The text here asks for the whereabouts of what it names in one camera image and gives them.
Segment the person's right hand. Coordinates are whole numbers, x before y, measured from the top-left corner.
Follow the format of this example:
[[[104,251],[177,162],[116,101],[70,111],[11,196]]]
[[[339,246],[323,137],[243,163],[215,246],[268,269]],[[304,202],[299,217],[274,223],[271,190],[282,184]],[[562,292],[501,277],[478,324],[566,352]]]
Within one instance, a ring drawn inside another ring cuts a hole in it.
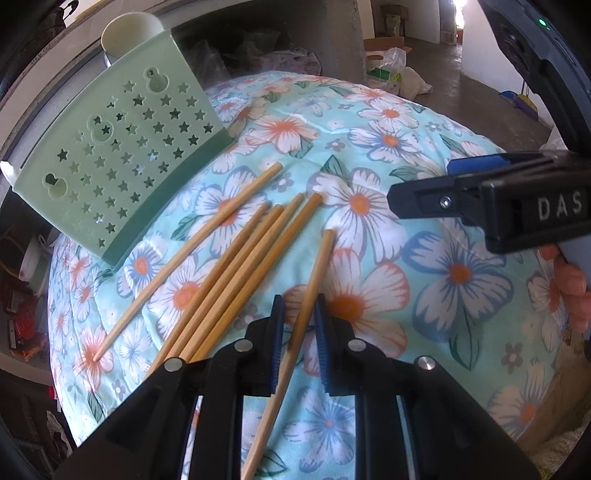
[[[556,282],[568,307],[572,329],[583,333],[591,318],[591,296],[584,273],[568,263],[555,244],[542,246],[539,252],[544,260],[554,264]]]

